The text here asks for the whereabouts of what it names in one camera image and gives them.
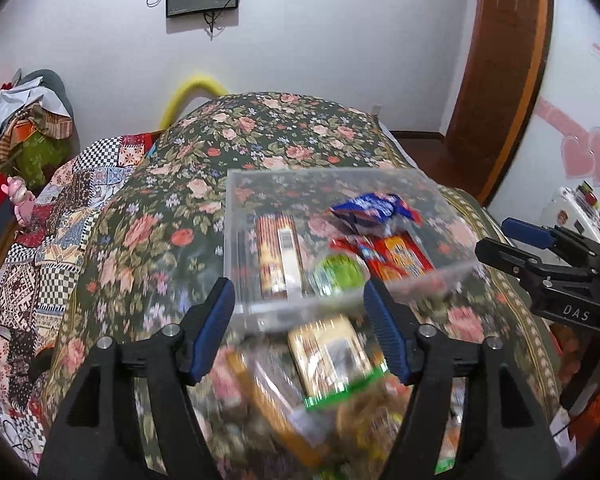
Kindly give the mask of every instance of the yellow foam tube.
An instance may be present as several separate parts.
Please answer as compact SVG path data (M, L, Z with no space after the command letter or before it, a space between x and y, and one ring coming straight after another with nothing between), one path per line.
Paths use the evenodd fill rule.
M173 98L171 98L171 101L169 102L169 105L167 106L164 114L162 115L162 119L160 120L159 129L166 130L173 124L173 122L180 115L183 101L188 98L194 90L198 89L205 90L213 97L220 97L221 95L228 94L226 89L212 77L208 75L193 76L187 82L183 83L180 88L178 88L178 91L175 93Z

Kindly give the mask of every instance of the brown door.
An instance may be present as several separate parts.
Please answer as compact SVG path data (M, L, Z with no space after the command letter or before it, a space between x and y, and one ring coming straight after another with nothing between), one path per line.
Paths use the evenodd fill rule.
M467 191L481 202L504 176L535 101L546 33L538 27L542 3L478 0L472 46L445 143L465 174Z

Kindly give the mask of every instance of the pile of clothes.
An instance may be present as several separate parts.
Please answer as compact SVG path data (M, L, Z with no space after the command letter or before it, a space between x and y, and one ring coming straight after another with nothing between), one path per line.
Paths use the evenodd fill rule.
M0 173L19 174L34 192L70 155L73 110L64 84L37 70L0 90Z

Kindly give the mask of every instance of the clear plastic container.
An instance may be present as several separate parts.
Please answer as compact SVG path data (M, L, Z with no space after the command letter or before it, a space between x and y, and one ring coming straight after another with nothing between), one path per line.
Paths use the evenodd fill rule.
M409 233L435 268L416 278L386 282L397 301L408 303L446 292L476 266L472 231L446 202L435 182L419 170L230 170L224 216L224 275L234 282L236 291L232 327L247 333L286 332L336 312L362 313L362 288L320 297L305 286L301 294L290 299L263 298L255 221L264 214L291 215L302 267L307 271L312 268L312 260L328 250L333 238L350 234L346 230L338 232L328 223L325 211L370 192L395 193L418 211L422 223L410 224Z

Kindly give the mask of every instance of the metal bolt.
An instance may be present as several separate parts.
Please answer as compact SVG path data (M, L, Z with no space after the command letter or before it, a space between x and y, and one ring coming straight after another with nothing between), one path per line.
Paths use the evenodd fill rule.
M167 337L174 337L180 333L180 326L175 323L170 323L162 327L162 333Z
M102 348L103 350L106 350L112 344L113 344L113 339L110 338L108 335L104 335L96 341L96 346L98 348Z
M418 329L418 332L420 332L420 335L423 335L424 337L433 337L438 332L438 329L433 325L426 324L421 325Z
M499 337L488 337L487 346L492 350L500 350L502 348L502 339Z

